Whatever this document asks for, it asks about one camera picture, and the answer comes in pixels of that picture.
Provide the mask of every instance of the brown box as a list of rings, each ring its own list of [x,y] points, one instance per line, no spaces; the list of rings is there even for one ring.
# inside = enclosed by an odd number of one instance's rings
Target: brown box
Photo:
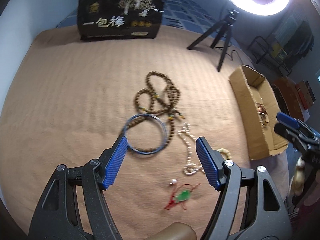
[[[241,112],[249,158],[259,160],[286,150],[287,140],[273,130],[280,109],[266,78],[242,65],[230,75],[229,79]],[[268,113],[267,125],[263,125],[260,121],[258,104],[263,105]]]
[[[289,77],[282,77],[275,80],[274,85],[280,90],[280,93],[285,101],[288,113],[291,117],[300,119],[303,122],[306,120],[303,117],[305,109],[302,106],[301,98],[295,87],[296,83]]]

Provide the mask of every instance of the tripod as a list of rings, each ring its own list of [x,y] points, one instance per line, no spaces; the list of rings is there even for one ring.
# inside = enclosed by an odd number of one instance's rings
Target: tripod
[[[220,28],[220,31],[218,32],[217,36],[215,37],[213,43],[211,44],[210,48],[214,49],[214,47],[218,44],[219,40],[223,37],[225,33],[227,33],[226,41],[224,42],[224,47],[222,50],[222,54],[220,57],[220,62],[218,65],[218,72],[220,72],[224,58],[227,53],[228,45],[231,40],[232,36],[232,26],[236,22],[236,17],[238,15],[238,12],[235,10],[229,11],[229,14],[226,15],[226,17],[217,22],[215,25],[213,25],[209,30],[207,30],[204,34],[202,34],[198,39],[196,39],[187,49],[193,49],[194,46],[196,46],[198,43],[203,41],[206,37],[208,37],[211,33],[215,32]]]

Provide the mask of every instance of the white wall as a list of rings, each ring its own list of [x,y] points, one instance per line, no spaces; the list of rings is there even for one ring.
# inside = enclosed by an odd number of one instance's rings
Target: white wall
[[[287,6],[282,12],[271,16],[259,16],[252,13],[243,11],[236,6],[232,5],[228,0],[193,0],[198,3],[203,9],[211,14],[216,20],[219,19],[219,13],[223,4],[227,1],[226,8],[239,11],[238,19],[233,28],[233,37],[239,43],[249,45],[250,42],[256,36],[262,36],[266,38],[271,31],[277,26],[279,21],[284,16],[285,12],[289,8]]]
[[[54,28],[76,7],[77,0],[9,1],[0,16],[0,113],[33,39],[41,31]]]

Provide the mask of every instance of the brown blanket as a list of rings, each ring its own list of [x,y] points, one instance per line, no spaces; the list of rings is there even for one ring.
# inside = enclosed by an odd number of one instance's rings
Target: brown blanket
[[[36,37],[12,82],[0,120],[1,187],[9,212],[25,232],[57,165],[84,165],[112,146],[125,121],[136,114],[133,98],[146,87],[149,71],[167,74],[180,89],[178,108],[196,137],[205,136],[212,148],[228,149],[239,166],[250,166],[240,112],[228,81],[240,61],[227,56],[218,73],[220,51],[209,48],[212,39],[196,50],[186,49],[198,36],[161,26],[156,39],[85,43],[73,26]],[[162,95],[164,82],[157,78],[152,82]],[[141,102],[148,107],[147,96]],[[130,130],[129,140],[135,146],[155,147],[160,133],[156,125],[144,122]],[[143,239],[175,221],[190,225],[201,236],[219,193],[204,174],[182,173],[186,158],[187,148],[177,135],[150,158],[126,154],[114,185],[105,192],[125,240]],[[270,172],[285,196],[285,154],[276,158]],[[195,151],[193,160],[198,162]],[[187,201],[187,210],[179,205],[163,209],[172,190],[170,179],[180,185],[201,183]],[[83,225],[90,231],[81,188],[78,192]],[[243,206],[242,194],[233,230],[239,228]]]

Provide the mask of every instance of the blue bangle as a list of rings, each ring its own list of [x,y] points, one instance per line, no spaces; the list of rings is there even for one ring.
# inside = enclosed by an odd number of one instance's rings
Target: blue bangle
[[[163,140],[162,140],[162,143],[161,145],[155,149],[154,151],[152,152],[141,152],[141,151],[138,151],[136,148],[134,148],[128,141],[128,148],[130,148],[131,150],[133,150],[134,152],[136,153],[139,153],[139,154],[144,154],[144,155],[150,155],[150,154],[155,154],[159,151],[161,151],[164,146],[165,146],[165,142],[167,141],[167,135],[168,135],[168,132],[167,132],[167,127],[165,126],[164,122],[162,122],[158,117],[156,117],[155,115],[152,115],[152,114],[136,114],[134,115],[133,117],[131,117],[124,125],[123,127],[123,135],[125,137],[127,137],[127,126],[129,125],[130,122],[132,122],[133,119],[136,119],[137,117],[140,117],[140,116],[149,116],[149,117],[152,117],[154,118],[156,121],[158,121],[160,124],[161,124],[161,127],[164,131],[164,137],[163,137]]]

